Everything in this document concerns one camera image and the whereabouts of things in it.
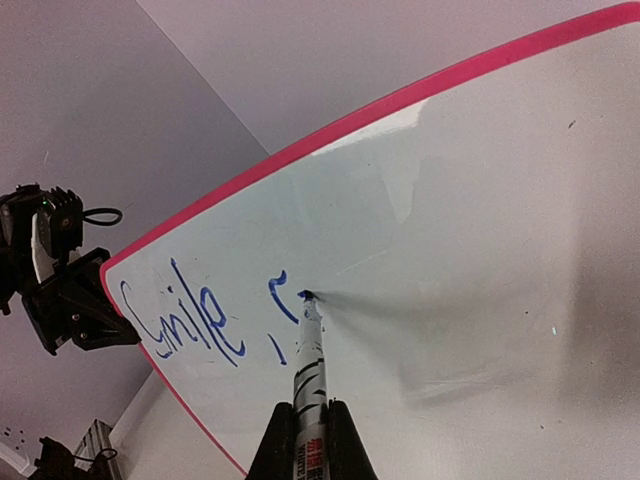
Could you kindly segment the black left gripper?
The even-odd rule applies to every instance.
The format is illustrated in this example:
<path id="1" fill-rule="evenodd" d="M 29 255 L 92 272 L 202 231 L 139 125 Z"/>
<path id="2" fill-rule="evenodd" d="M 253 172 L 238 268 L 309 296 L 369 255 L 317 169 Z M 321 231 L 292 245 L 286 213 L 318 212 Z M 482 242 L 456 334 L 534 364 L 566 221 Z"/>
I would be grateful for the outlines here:
<path id="1" fill-rule="evenodd" d="M 22 303 L 50 354 L 55 355 L 69 340 L 83 350 L 140 342 L 102 285 L 101 267 L 109 259 L 109 251 L 101 247 L 64 267 L 56 266 L 44 252 L 32 256 L 35 282 L 22 295 Z"/>

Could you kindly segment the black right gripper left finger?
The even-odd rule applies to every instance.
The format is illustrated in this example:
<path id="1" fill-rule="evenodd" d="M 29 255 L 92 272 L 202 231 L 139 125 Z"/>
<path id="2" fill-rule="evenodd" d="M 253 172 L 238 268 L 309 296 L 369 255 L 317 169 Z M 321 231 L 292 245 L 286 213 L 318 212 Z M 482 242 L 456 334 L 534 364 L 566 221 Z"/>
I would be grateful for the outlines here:
<path id="1" fill-rule="evenodd" d="M 288 402 L 277 403 L 246 479 L 292 480 L 295 439 L 293 406 Z"/>

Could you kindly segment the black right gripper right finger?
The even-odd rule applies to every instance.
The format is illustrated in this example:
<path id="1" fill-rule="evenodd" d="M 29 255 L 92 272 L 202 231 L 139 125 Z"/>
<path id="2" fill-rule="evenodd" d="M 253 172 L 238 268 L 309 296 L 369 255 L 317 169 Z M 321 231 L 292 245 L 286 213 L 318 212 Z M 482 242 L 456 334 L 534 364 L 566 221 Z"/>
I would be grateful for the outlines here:
<path id="1" fill-rule="evenodd" d="M 330 400 L 325 418 L 329 479 L 376 480 L 347 404 L 342 400 Z"/>

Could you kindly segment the white whiteboard marker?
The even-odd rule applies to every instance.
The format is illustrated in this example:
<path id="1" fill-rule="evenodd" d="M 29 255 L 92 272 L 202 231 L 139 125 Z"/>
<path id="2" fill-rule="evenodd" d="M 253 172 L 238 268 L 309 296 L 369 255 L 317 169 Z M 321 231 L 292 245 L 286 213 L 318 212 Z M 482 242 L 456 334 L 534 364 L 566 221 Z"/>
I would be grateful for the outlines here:
<path id="1" fill-rule="evenodd" d="M 294 478 L 328 479 L 328 399 L 322 316 L 315 294 L 305 290 L 300 296 L 303 304 L 293 396 Z"/>

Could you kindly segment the pink framed whiteboard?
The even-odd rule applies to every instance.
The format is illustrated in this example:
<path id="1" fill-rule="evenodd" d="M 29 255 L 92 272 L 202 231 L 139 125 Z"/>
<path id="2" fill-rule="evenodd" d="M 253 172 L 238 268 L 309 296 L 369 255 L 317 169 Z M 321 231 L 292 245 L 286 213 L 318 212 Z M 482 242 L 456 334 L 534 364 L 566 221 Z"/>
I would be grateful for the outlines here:
<path id="1" fill-rule="evenodd" d="M 639 475 L 639 5 L 448 67 L 302 139 L 110 260 L 141 350 L 246 472 L 327 397 L 382 479 Z"/>

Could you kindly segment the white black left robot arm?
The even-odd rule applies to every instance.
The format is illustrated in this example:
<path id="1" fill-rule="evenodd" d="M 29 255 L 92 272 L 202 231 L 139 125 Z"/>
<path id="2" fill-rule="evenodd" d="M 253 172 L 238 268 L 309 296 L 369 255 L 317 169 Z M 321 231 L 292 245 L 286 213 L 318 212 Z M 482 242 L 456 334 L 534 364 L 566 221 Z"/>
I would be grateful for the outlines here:
<path id="1" fill-rule="evenodd" d="M 10 315 L 10 300 L 19 295 L 49 354 L 68 341 L 84 351 L 140 342 L 101 283 L 109 251 L 79 252 L 85 224 L 111 227 L 122 218 L 117 208 L 85 209 L 73 191 L 37 183 L 1 197 L 1 313 Z"/>

